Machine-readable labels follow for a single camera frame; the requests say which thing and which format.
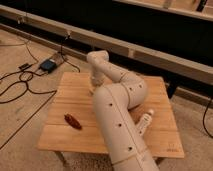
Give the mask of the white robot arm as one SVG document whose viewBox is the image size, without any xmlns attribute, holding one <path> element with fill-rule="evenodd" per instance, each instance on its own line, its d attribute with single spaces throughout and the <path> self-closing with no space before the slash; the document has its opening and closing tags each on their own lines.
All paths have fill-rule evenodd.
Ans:
<svg viewBox="0 0 213 171">
<path fill-rule="evenodd" d="M 129 113 L 147 95 L 146 82 L 135 73 L 109 62 L 105 50 L 87 54 L 96 86 L 93 110 L 114 171 L 159 171 Z"/>
</svg>

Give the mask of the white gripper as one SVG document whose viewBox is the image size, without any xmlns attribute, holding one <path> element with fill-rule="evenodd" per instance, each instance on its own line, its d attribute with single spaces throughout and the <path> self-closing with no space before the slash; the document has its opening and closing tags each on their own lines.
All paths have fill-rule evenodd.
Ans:
<svg viewBox="0 0 213 171">
<path fill-rule="evenodd" d="M 104 75 L 102 73 L 91 76 L 91 84 L 94 87 L 101 86 L 103 83 L 104 83 Z M 95 88 L 93 86 L 89 86 L 90 95 L 94 94 Z"/>
</svg>

